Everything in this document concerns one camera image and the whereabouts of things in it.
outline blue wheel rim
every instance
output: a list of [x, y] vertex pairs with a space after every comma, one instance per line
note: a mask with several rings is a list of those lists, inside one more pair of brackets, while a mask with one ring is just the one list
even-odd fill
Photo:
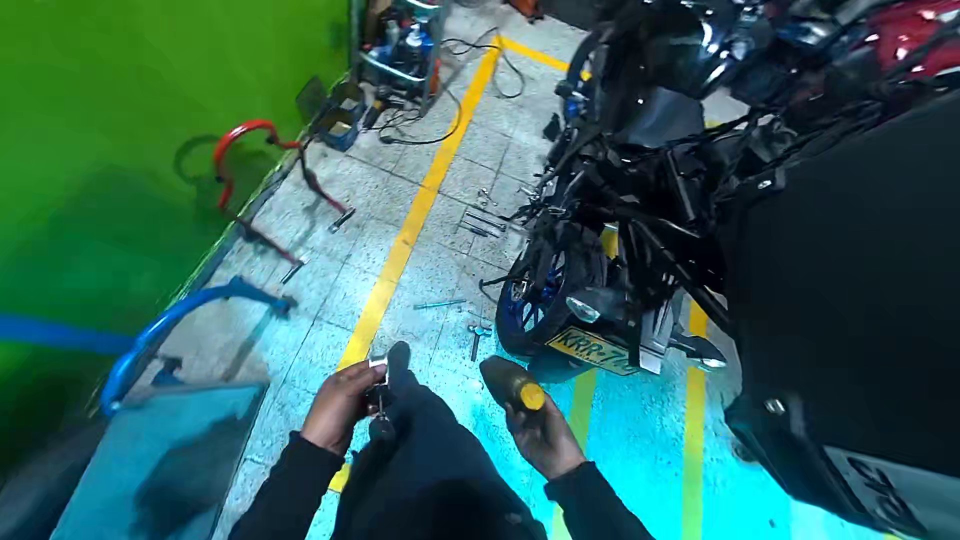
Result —
[[540, 291], [537, 298], [525, 299], [524, 294], [515, 291], [519, 285], [515, 282], [506, 282], [506, 294], [503, 296], [508, 316], [507, 322], [514, 331], [528, 333], [533, 331], [543, 321], [543, 316], [550, 306], [557, 300], [557, 293], [564, 284], [564, 254], [553, 257], [550, 270], [547, 272], [546, 286]]

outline motorcycle front wheel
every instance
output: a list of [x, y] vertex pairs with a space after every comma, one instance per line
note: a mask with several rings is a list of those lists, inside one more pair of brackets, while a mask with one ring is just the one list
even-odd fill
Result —
[[[536, 298], [526, 294], [523, 277], [530, 276], [528, 270], [516, 282], [504, 283], [496, 306], [494, 323], [504, 350], [532, 361], [549, 356], [552, 350], [544, 343], [573, 317], [566, 296], [587, 286], [603, 286], [607, 276], [607, 257], [594, 231], [569, 221], [559, 222], [556, 228], [557, 242], [542, 248], [553, 252], [543, 291]], [[521, 272], [523, 259], [523, 255], [516, 259], [511, 275]]]

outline red motorcycle stand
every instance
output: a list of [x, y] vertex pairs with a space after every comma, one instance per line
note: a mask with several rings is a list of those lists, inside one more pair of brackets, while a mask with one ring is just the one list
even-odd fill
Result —
[[320, 182], [317, 179], [317, 175], [306, 166], [305, 145], [295, 140], [287, 142], [281, 141], [279, 135], [276, 134], [276, 126], [274, 126], [274, 123], [270, 120], [249, 120], [233, 128], [220, 138], [216, 149], [213, 151], [213, 166], [217, 171], [217, 182], [224, 184], [224, 190], [220, 194], [220, 201], [217, 203], [217, 207], [224, 215], [243, 228], [243, 235], [247, 241], [260, 241], [266, 244], [293, 265], [290, 271], [288, 271], [283, 279], [280, 280], [283, 283], [287, 283], [306, 262], [294, 257], [293, 254], [280, 247], [279, 244], [270, 239], [266, 234], [255, 229], [250, 221], [241, 218], [228, 208], [230, 196], [233, 194], [234, 182], [233, 177], [230, 175], [226, 165], [224, 164], [224, 158], [227, 156], [227, 149], [238, 138], [255, 130], [267, 130], [270, 132], [270, 134], [267, 136], [267, 144], [273, 144], [274, 146], [283, 148], [285, 150], [297, 150], [298, 161], [300, 162], [300, 171], [303, 174], [303, 180], [306, 182], [307, 187], [309, 187], [314, 193], [323, 197], [328, 204], [340, 212], [340, 217], [338, 217], [336, 221], [334, 221], [327, 228], [328, 231], [331, 233], [336, 233], [344, 225], [344, 223], [346, 223], [347, 220], [353, 216], [353, 214], [356, 212], [356, 208], [345, 207], [320, 187]]

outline black sleeve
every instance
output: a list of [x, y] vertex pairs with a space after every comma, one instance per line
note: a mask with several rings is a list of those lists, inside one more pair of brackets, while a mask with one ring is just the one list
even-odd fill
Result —
[[290, 443], [260, 486], [250, 509], [230, 531], [230, 540], [306, 537], [330, 479], [344, 459], [290, 432]]
[[623, 505], [592, 461], [547, 482], [543, 490], [547, 499], [558, 503], [564, 510], [566, 530], [573, 540], [653, 540], [653, 536]]

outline yellow bottle cap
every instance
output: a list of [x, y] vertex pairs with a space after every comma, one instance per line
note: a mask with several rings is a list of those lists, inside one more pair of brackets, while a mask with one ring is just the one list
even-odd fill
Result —
[[520, 401], [530, 410], [540, 410], [546, 403], [546, 395], [539, 384], [526, 382], [520, 387]]

